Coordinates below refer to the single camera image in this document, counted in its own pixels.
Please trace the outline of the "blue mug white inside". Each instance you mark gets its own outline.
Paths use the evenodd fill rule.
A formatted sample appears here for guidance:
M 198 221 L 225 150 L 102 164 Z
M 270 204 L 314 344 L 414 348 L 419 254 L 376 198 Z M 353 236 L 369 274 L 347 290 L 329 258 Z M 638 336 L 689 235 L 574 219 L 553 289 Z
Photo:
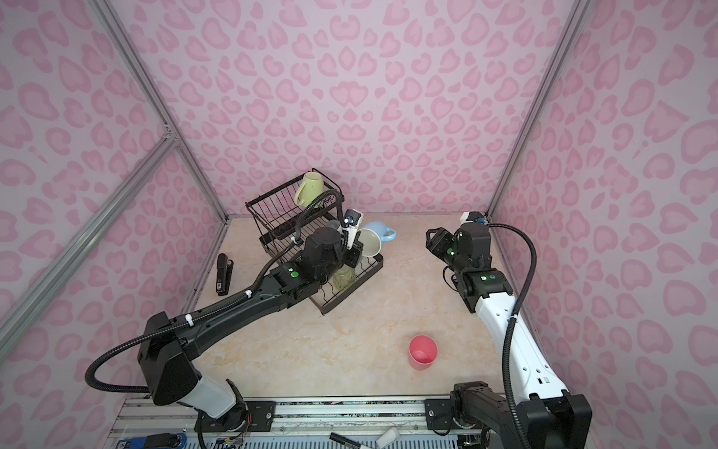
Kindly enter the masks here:
M 377 256 L 385 243 L 396 239 L 396 230 L 390 228 L 384 222 L 371 222 L 365 224 L 357 235 L 358 241 L 362 244 L 362 256 Z

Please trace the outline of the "light green mug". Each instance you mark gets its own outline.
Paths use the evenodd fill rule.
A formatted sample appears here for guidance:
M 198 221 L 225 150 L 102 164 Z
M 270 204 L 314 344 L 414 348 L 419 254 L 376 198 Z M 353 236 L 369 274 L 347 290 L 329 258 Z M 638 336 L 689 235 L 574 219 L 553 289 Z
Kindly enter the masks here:
M 325 179 L 323 176 L 315 171 L 307 172 L 295 191 L 295 205 L 308 208 L 323 192 L 325 192 Z

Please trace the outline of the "green transparent cup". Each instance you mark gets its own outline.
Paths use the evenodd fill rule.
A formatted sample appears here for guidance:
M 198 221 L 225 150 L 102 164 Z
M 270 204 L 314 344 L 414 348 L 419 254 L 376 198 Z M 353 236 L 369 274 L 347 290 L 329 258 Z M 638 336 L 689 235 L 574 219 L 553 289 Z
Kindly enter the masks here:
M 335 273 L 332 284 L 336 292 L 342 292 L 351 287 L 356 282 L 356 279 L 355 269 L 344 265 Z

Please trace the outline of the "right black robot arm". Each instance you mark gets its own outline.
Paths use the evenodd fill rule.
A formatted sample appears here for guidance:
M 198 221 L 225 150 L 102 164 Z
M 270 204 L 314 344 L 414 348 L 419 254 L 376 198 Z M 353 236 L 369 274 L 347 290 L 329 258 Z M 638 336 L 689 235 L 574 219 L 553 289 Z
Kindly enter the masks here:
M 490 432 L 506 448 L 583 448 L 592 409 L 582 394 L 573 394 L 550 367 L 521 308 L 536 269 L 536 248 L 523 231 L 530 262 L 520 292 L 492 265 L 492 224 L 465 222 L 456 232 L 426 232 L 426 249 L 452 271 L 452 284 L 472 314 L 484 323 L 497 346 L 503 391 L 483 381 L 457 384 L 446 413 L 428 411 L 427 424 L 438 434 L 453 428 Z

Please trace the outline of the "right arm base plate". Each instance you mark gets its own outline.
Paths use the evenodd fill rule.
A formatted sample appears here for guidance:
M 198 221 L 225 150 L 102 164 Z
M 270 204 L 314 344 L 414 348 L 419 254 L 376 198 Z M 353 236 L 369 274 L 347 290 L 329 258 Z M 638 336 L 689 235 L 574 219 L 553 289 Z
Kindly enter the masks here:
M 445 434 L 447 432 L 478 432 L 483 428 L 499 430 L 499 422 L 482 422 L 478 418 L 460 418 L 452 408 L 449 398 L 427 398 L 424 400 L 426 428 Z

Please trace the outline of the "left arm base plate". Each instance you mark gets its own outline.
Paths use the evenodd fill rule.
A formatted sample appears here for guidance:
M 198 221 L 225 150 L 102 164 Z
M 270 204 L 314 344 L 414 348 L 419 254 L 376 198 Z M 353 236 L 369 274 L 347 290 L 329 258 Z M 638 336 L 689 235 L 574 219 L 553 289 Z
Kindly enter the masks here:
M 194 424 L 194 431 L 196 433 L 270 432 L 276 406 L 276 401 L 250 400 L 236 405 L 219 418 L 201 413 Z

